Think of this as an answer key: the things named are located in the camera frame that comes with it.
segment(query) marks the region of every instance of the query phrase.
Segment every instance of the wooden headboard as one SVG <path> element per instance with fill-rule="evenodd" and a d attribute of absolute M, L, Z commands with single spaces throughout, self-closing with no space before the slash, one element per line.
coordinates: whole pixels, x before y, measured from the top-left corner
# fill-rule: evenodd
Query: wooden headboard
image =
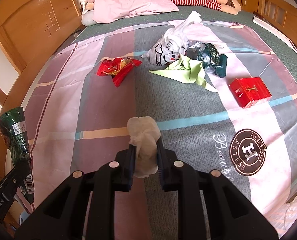
<path fill-rule="evenodd" d="M 0 0 L 0 47 L 20 74 L 8 95 L 0 89 L 1 113 L 20 106 L 36 75 L 81 25 L 76 0 Z M 0 135 L 0 178 L 7 147 Z"/>
<path fill-rule="evenodd" d="M 263 0 L 261 15 L 297 46 L 297 8 L 284 0 Z"/>

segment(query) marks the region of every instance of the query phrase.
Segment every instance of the white tissue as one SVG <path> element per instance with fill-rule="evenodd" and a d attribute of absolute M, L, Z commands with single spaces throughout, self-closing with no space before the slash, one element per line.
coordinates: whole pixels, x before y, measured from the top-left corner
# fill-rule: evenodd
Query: white tissue
<path fill-rule="evenodd" d="M 147 178 L 157 172 L 156 142 L 161 132 L 150 116 L 133 117 L 127 122 L 130 144 L 136 146 L 134 176 Z"/>

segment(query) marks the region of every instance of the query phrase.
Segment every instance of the green snack bag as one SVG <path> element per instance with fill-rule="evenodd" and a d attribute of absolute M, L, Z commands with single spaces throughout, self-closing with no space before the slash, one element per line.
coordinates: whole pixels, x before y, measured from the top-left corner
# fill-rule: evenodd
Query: green snack bag
<path fill-rule="evenodd" d="M 26 162 L 29 167 L 30 173 L 20 183 L 20 189 L 26 200 L 32 204 L 34 185 L 23 107 L 13 108 L 0 116 L 0 132 L 11 152 L 13 167 L 15 168 L 20 162 Z"/>

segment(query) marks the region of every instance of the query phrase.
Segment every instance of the red box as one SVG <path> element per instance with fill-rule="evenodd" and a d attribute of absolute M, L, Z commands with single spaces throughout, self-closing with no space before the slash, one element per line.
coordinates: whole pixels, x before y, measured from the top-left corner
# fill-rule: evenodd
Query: red box
<path fill-rule="evenodd" d="M 272 96 L 260 77 L 235 79 L 229 88 L 242 108 L 266 102 Z"/>

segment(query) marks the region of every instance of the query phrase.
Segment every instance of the green bedsheet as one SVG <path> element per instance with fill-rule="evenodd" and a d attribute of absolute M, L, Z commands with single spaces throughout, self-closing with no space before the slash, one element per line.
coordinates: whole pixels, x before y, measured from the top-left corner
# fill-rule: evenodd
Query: green bedsheet
<path fill-rule="evenodd" d="M 197 11 L 201 14 L 203 21 L 237 22 L 251 27 L 271 47 L 271 49 L 284 63 L 297 82 L 297 54 L 275 35 L 253 23 L 253 14 L 241 11 L 238 15 L 231 15 L 202 6 L 179 6 L 178 8 L 178 12 L 137 16 L 133 18 L 120 19 L 110 24 L 96 24 L 93 26 L 88 26 L 80 33 L 74 42 L 83 41 L 90 37 L 109 33 L 111 31 L 132 25 L 186 19 L 191 11 Z"/>

